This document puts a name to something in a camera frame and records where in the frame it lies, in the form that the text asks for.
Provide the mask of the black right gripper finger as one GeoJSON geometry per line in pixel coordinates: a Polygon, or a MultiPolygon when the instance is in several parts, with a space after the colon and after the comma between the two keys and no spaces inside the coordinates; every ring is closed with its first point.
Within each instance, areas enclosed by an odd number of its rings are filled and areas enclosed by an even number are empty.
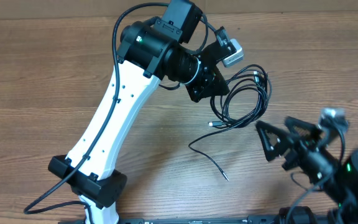
{"type": "Polygon", "coordinates": [[[288,131],[263,121],[256,122],[255,127],[268,162],[284,155],[288,149],[294,146],[293,136],[288,131]]]}
{"type": "Polygon", "coordinates": [[[315,124],[308,123],[291,116],[287,116],[285,118],[284,124],[292,134],[301,137],[302,140],[313,144],[321,140],[322,130],[320,130],[315,124]]]}

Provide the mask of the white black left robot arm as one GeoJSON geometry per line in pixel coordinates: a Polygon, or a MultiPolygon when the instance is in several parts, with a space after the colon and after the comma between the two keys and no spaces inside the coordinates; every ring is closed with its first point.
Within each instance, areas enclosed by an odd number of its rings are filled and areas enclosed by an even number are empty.
{"type": "Polygon", "coordinates": [[[103,99],[81,139],[48,166],[77,194],[86,223],[118,222],[116,200],[127,178],[116,170],[117,156],[138,112],[164,78],[184,86],[194,102],[228,93],[217,65],[242,60],[242,47],[219,28],[213,30],[213,43],[186,49],[199,22],[206,16],[193,2],[171,1],[162,16],[113,32],[114,70],[103,99]]]}

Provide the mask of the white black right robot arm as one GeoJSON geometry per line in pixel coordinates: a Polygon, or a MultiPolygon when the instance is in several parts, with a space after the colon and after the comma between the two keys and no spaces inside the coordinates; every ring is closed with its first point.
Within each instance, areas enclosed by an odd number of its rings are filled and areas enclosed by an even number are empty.
{"type": "Polygon", "coordinates": [[[263,121],[255,125],[266,160],[284,157],[284,170],[300,168],[311,183],[291,207],[280,212],[281,221],[298,223],[304,218],[317,223],[298,204],[312,192],[324,192],[338,205],[328,212],[328,223],[358,223],[358,149],[344,156],[349,127],[345,117],[324,116],[318,124],[311,124],[289,116],[285,126],[280,129],[263,121]]]}

